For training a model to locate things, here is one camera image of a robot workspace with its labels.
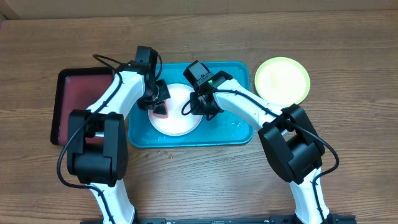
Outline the red and green sponge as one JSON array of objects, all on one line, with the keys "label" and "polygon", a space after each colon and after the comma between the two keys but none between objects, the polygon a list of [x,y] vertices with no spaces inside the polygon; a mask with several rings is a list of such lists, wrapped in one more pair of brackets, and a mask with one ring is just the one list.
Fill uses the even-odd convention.
[{"label": "red and green sponge", "polygon": [[165,103],[156,105],[152,111],[152,115],[160,119],[168,118],[167,105]]}]

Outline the white plastic plate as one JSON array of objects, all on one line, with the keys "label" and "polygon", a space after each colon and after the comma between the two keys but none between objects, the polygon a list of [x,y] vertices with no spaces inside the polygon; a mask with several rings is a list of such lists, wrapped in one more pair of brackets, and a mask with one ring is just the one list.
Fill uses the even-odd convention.
[{"label": "white plastic plate", "polygon": [[183,115],[182,108],[190,99],[193,88],[181,83],[167,85],[170,98],[165,101],[167,115],[148,111],[151,124],[156,130],[168,136],[182,136],[193,131],[201,122],[202,115]]}]

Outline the yellow-green plastic plate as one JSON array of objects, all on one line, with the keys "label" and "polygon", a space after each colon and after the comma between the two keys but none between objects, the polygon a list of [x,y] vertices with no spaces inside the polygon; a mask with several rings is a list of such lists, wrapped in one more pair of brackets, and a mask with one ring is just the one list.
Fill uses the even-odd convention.
[{"label": "yellow-green plastic plate", "polygon": [[306,99],[311,83],[308,72],[300,63],[287,57],[274,57],[259,66],[254,86],[265,101],[289,107]]}]

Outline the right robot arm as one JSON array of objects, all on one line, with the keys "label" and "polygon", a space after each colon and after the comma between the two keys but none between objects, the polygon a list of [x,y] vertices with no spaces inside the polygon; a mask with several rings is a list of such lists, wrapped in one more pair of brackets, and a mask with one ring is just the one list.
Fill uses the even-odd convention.
[{"label": "right robot arm", "polygon": [[182,114],[204,115],[207,120],[229,111],[253,127],[272,170],[289,183],[299,223],[331,223],[320,178],[338,165],[323,171],[322,155],[335,150],[319,137],[302,107],[287,108],[266,102],[245,89],[225,71],[212,73],[199,61],[183,72],[193,92]]}]

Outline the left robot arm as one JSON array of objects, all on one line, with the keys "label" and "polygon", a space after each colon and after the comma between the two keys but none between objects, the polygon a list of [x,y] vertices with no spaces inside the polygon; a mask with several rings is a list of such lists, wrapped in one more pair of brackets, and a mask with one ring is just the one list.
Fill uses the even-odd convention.
[{"label": "left robot arm", "polygon": [[109,57],[95,54],[94,58],[114,72],[114,80],[95,103],[70,113],[57,176],[67,187],[91,191],[103,214],[102,223],[134,223],[136,211],[123,180],[128,164],[124,122],[134,105],[167,115],[170,93],[160,78],[162,59],[145,46],[137,48],[134,60],[119,62],[116,68]]}]

